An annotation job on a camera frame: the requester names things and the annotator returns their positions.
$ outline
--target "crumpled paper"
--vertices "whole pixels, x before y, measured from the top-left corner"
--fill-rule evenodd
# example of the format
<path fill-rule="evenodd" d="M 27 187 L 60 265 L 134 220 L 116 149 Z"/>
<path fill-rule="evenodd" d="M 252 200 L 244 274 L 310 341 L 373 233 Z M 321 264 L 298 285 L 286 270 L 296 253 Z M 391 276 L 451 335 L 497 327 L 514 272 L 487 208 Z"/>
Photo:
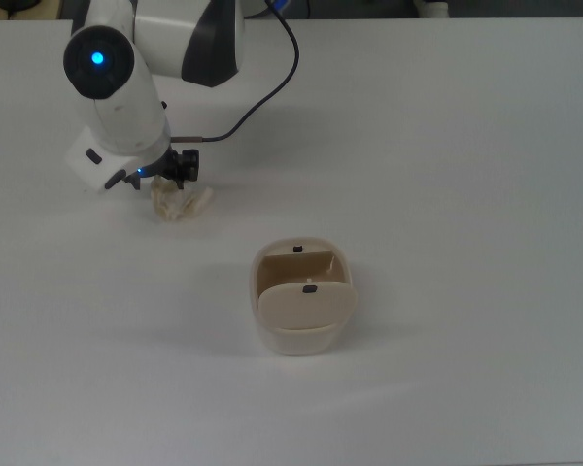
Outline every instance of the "crumpled paper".
<path fill-rule="evenodd" d="M 161 176 L 154 177 L 151 190 L 155 212 L 164 221 L 199 216 L 214 195 L 214 190 L 210 187 L 199 191 L 192 184 L 185 183 L 184 189 L 179 189 L 175 182 Z"/>

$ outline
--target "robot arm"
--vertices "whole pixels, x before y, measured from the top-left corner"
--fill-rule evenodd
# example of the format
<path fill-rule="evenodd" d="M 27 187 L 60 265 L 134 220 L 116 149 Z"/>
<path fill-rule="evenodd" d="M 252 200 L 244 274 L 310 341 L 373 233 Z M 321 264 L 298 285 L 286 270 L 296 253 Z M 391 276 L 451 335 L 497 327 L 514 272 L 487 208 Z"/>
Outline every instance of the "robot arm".
<path fill-rule="evenodd" d="M 65 74 L 86 128 L 67 160 L 91 187 L 161 175 L 183 185 L 198 152 L 177 154 L 152 73 L 210 87 L 241 62 L 239 0 L 91 0 L 64 52 Z"/>

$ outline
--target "white table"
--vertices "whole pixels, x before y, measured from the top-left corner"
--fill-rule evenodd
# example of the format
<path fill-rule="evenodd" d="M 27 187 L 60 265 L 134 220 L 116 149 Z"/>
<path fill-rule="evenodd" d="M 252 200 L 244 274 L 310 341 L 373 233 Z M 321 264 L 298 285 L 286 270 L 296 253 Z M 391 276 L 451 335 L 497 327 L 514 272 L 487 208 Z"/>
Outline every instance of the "white table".
<path fill-rule="evenodd" d="M 1 466 L 583 461 L 583 19 L 295 23 L 297 77 L 200 148 L 217 198 L 180 224 L 62 163 L 69 27 L 0 23 Z M 251 22 L 232 82 L 157 81 L 174 130 L 224 132 L 291 60 Z M 317 357 L 250 309 L 295 235 L 360 293 Z"/>

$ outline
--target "blue led light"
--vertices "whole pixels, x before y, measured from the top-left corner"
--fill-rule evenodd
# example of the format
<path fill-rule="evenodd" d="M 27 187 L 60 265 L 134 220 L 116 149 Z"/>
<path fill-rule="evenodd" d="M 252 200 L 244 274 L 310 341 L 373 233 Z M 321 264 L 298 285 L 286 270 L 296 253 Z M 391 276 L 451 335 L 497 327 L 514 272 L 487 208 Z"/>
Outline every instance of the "blue led light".
<path fill-rule="evenodd" d="M 90 60 L 96 65 L 101 65 L 104 62 L 104 55 L 96 51 L 90 56 Z"/>

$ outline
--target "beige container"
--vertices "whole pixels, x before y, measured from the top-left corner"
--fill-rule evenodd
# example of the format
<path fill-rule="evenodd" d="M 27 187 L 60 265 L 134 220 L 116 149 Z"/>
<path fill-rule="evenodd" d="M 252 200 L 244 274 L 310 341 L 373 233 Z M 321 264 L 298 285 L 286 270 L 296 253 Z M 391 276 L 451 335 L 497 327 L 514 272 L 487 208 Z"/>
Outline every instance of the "beige container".
<path fill-rule="evenodd" d="M 350 267 L 332 243 L 278 241 L 262 249 L 251 271 L 251 301 L 263 342 L 286 355 L 326 350 L 357 305 Z"/>

